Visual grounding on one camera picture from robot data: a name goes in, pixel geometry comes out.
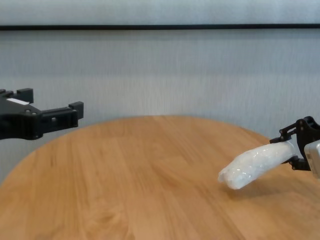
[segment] black horizontal line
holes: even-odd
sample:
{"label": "black horizontal line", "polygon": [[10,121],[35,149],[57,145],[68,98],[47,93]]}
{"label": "black horizontal line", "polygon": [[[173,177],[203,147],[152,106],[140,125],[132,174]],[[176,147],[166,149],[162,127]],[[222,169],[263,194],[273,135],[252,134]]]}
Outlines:
{"label": "black horizontal line", "polygon": [[0,25],[0,31],[320,29],[320,23],[181,25]]}

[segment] gray wall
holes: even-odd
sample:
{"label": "gray wall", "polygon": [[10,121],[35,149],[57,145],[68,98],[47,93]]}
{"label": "gray wall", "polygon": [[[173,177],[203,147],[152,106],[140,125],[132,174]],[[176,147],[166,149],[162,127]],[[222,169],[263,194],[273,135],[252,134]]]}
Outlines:
{"label": "gray wall", "polygon": [[[40,109],[85,102],[81,126],[192,115],[275,137],[300,117],[320,121],[320,31],[0,32],[0,82],[34,88]],[[66,132],[2,140],[0,180]]]}

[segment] black bracket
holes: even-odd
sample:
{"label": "black bracket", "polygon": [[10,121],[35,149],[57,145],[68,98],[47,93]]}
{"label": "black bracket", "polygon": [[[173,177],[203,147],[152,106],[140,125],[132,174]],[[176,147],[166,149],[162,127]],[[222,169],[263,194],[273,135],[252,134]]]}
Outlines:
{"label": "black bracket", "polygon": [[293,134],[296,134],[296,142],[303,158],[294,156],[285,163],[292,165],[293,170],[311,171],[308,160],[305,154],[305,146],[320,140],[320,125],[316,123],[313,117],[306,116],[297,120],[294,124],[280,129],[280,137],[270,140],[271,144],[285,142],[291,139]]}
{"label": "black bracket", "polygon": [[34,102],[31,88],[13,91],[0,89],[0,140],[36,140],[45,133],[78,127],[84,117],[84,103],[41,111],[30,105]]}

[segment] wrapped white object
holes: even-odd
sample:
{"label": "wrapped white object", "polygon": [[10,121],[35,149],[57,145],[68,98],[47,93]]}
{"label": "wrapped white object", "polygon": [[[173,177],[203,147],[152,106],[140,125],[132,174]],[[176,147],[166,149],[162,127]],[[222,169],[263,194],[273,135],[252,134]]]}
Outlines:
{"label": "wrapped white object", "polygon": [[289,141],[251,149],[222,169],[218,181],[225,182],[231,189],[241,189],[295,155],[295,147]]}

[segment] wooden table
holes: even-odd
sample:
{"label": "wooden table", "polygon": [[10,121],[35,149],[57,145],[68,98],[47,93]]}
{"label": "wooden table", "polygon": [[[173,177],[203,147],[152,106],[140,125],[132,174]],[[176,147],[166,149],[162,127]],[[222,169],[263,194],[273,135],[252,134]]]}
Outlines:
{"label": "wooden table", "polygon": [[217,181],[268,140],[208,119],[157,116],[78,129],[0,188],[0,240],[313,240],[320,184],[283,164],[241,190]]}

